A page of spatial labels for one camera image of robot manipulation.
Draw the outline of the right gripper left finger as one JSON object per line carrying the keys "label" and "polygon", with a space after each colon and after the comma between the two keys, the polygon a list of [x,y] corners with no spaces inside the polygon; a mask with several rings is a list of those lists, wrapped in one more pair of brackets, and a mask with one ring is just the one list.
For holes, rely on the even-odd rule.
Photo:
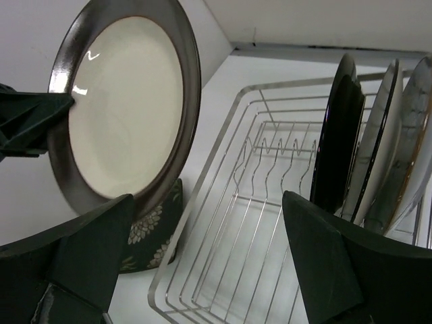
{"label": "right gripper left finger", "polygon": [[2,323],[106,323],[134,198],[1,247]]}

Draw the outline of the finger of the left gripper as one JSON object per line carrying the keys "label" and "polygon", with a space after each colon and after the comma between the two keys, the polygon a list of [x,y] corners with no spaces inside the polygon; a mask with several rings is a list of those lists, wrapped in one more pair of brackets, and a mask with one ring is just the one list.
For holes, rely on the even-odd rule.
{"label": "finger of the left gripper", "polygon": [[18,92],[1,85],[1,159],[48,151],[47,133],[75,103],[68,93]]}

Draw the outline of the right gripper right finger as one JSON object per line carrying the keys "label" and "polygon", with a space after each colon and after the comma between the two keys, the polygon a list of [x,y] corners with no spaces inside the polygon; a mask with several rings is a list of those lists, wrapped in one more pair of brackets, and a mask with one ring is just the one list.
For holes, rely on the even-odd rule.
{"label": "right gripper right finger", "polygon": [[431,322],[431,250],[344,221],[292,191],[282,207],[309,323]]}

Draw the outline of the black square floral plate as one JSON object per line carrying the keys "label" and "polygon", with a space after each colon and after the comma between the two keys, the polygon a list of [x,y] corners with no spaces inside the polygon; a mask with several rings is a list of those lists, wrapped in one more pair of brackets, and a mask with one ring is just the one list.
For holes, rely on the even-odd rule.
{"label": "black square floral plate", "polygon": [[135,273],[159,267],[183,211],[183,183],[177,179],[167,198],[132,224],[119,272]]}

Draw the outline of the brown rim cream plate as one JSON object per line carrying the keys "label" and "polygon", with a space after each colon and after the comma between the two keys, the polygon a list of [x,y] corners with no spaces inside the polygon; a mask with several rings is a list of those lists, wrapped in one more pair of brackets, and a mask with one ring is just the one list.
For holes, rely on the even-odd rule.
{"label": "brown rim cream plate", "polygon": [[78,214],[132,194],[139,215],[188,158],[202,80],[179,1],[89,1],[57,52],[49,92],[75,103],[49,133],[51,167]]}

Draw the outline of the cream plate with tree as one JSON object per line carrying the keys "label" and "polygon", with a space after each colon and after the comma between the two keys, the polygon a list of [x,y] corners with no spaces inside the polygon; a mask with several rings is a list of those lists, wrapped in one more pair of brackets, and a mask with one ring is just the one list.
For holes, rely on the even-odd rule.
{"label": "cream plate with tree", "polygon": [[388,174],[400,131],[403,71],[387,68],[360,141],[341,217],[360,225]]}

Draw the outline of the grey plate with deer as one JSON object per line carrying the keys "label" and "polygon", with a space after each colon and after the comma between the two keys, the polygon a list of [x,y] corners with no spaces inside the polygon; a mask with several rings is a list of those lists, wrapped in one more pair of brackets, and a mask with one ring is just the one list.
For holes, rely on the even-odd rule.
{"label": "grey plate with deer", "polygon": [[422,58],[404,87],[400,131],[382,197],[376,203],[388,235],[420,200],[431,175],[431,56]]}

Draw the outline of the black striped rim plate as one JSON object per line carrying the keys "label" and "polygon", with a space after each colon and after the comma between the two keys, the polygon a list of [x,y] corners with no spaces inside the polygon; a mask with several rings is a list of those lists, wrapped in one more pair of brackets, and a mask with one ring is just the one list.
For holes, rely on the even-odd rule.
{"label": "black striped rim plate", "polygon": [[321,128],[309,200],[327,212],[343,205],[360,132],[365,95],[353,56],[342,56]]}

